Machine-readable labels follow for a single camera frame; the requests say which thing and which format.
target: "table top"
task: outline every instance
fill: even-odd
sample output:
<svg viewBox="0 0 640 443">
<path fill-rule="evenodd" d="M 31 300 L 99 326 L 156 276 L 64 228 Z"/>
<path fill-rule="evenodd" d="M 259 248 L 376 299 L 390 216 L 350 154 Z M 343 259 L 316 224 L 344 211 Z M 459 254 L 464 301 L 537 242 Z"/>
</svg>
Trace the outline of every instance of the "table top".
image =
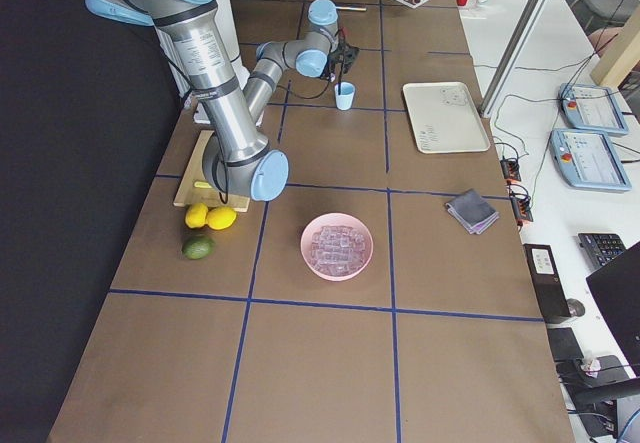
<svg viewBox="0 0 640 443">
<path fill-rule="evenodd" d="M 297 38 L 310 1 L 232 0 L 244 64 L 262 41 Z M 199 261 L 180 255 L 172 206 L 199 131 L 183 113 L 51 443 L 572 441 L 495 151 L 419 153 L 402 101 L 403 84 L 429 81 L 479 99 L 455 1 L 335 1 L 367 5 L 340 14 L 362 48 L 354 108 L 278 90 L 262 131 L 289 183 L 211 233 L 217 249 Z M 471 187 L 501 215 L 482 235 L 444 208 Z M 300 255 L 327 212 L 373 236 L 371 263 L 346 282 Z"/>
<path fill-rule="evenodd" d="M 485 5 L 471 5 L 469 9 L 461 10 L 462 23 L 483 93 L 527 1 L 490 0 Z M 534 222 L 523 228 L 520 234 L 522 242 L 550 245 L 565 296 L 585 305 L 585 316 L 557 326 L 573 329 L 586 358 L 615 355 L 625 364 L 627 361 L 587 287 L 586 277 L 594 269 L 580 248 L 577 235 L 590 232 L 618 233 L 627 247 L 640 240 L 640 220 L 637 215 L 640 207 L 640 165 L 625 165 L 633 185 L 632 191 L 627 193 L 584 191 L 569 187 L 546 151 L 551 129 L 568 127 L 564 117 L 558 116 L 557 103 L 528 102 L 519 98 L 556 98 L 560 85 L 570 81 L 579 68 L 577 65 L 563 67 L 583 61 L 592 53 L 593 47 L 566 1 L 549 0 L 524 46 L 516 69 L 507 80 L 504 94 L 497 101 L 496 109 L 500 112 L 498 114 L 496 110 L 492 115 L 491 127 L 495 136 L 515 146 L 520 154 L 528 153 L 520 160 L 520 172 L 523 185 L 530 191 L 535 188 L 532 208 Z M 578 83 L 593 84 L 590 72 L 598 61 L 598 56 L 593 56 L 579 74 Z M 619 93 L 615 94 L 615 98 L 623 111 L 629 111 Z M 612 138 L 612 141 L 639 149 L 638 121 L 633 116 L 625 118 L 629 135 Z M 510 149 L 504 151 L 508 157 L 514 156 Z M 637 159 L 637 155 L 619 147 L 616 147 L 616 151 L 621 159 Z M 626 370 L 630 377 L 635 376 L 632 369 Z M 588 441 L 581 425 L 574 424 L 574 432 L 577 441 Z"/>
</svg>

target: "bowl of ice cubes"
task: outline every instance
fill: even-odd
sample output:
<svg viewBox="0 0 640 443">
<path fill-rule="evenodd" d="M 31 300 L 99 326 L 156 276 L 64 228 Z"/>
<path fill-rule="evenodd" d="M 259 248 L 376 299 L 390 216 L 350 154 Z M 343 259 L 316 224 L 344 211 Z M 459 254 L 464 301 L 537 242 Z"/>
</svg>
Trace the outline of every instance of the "bowl of ice cubes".
<svg viewBox="0 0 640 443">
<path fill-rule="evenodd" d="M 325 280 L 344 281 L 367 266 L 373 255 L 373 238 L 357 218 L 327 213 L 304 229 L 300 251 L 316 275 Z"/>
</svg>

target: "gray chair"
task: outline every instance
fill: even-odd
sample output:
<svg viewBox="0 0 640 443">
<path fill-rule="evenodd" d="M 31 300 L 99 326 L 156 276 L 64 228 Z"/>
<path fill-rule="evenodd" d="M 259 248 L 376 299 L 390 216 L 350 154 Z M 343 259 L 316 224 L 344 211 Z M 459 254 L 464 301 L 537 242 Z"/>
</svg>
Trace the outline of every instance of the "gray chair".
<svg viewBox="0 0 640 443">
<path fill-rule="evenodd" d="M 586 31 L 596 16 L 614 24 L 622 25 L 626 23 L 638 7 L 640 0 L 582 0 L 582 2 L 593 13 L 593 16 L 589 18 L 589 21 L 587 21 L 584 27 Z"/>
</svg>

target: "folded cloth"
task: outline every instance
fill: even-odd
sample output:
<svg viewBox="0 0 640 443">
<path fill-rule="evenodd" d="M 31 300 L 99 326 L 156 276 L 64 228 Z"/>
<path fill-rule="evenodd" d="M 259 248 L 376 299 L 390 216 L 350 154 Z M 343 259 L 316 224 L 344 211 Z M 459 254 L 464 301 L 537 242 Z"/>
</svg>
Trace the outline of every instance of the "folded cloth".
<svg viewBox="0 0 640 443">
<path fill-rule="evenodd" d="M 470 234 L 479 235 L 500 217 L 487 200 L 473 188 L 445 203 L 445 207 Z"/>
</svg>

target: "robotic arm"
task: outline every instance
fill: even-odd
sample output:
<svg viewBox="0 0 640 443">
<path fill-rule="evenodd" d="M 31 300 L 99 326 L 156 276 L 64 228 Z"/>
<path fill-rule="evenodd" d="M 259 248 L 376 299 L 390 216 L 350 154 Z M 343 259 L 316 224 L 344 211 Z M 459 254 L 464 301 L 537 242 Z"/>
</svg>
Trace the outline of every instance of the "robotic arm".
<svg viewBox="0 0 640 443">
<path fill-rule="evenodd" d="M 209 183 L 222 192 L 269 201 L 287 181 L 289 167 L 281 151 L 271 150 L 255 122 L 284 71 L 319 77 L 331 65 L 327 56 L 340 43 L 335 5 L 317 0 L 309 8 L 310 30 L 304 39 L 267 43 L 244 88 L 216 25 L 216 0 L 85 0 L 94 14 L 169 34 L 189 77 L 194 96 L 214 125 L 203 158 Z"/>
</svg>

